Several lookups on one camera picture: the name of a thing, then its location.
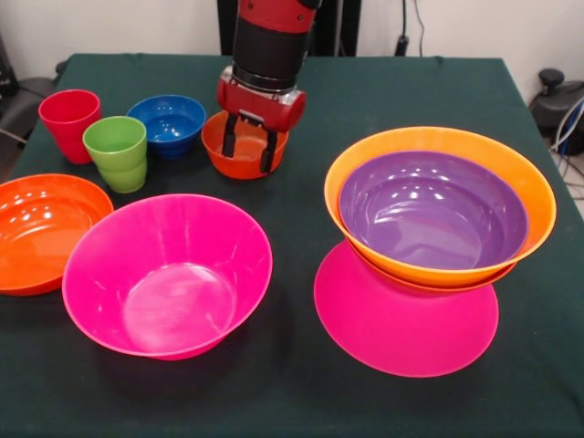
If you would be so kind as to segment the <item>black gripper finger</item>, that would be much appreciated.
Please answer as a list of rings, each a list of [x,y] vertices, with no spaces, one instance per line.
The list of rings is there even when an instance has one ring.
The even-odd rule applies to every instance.
[[[276,154],[277,132],[266,130],[266,147],[262,151],[260,158],[260,172],[269,174],[272,172],[272,165]]]
[[[235,154],[235,125],[238,121],[236,114],[228,113],[224,127],[224,137],[222,146],[222,155],[227,158],[233,158]]]

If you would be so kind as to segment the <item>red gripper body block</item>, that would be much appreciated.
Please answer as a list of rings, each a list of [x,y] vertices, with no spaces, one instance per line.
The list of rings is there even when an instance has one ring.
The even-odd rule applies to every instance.
[[[267,130],[287,132],[296,127],[306,106],[306,93],[251,89],[238,80],[231,67],[222,71],[216,91],[219,105],[228,113],[260,122]]]

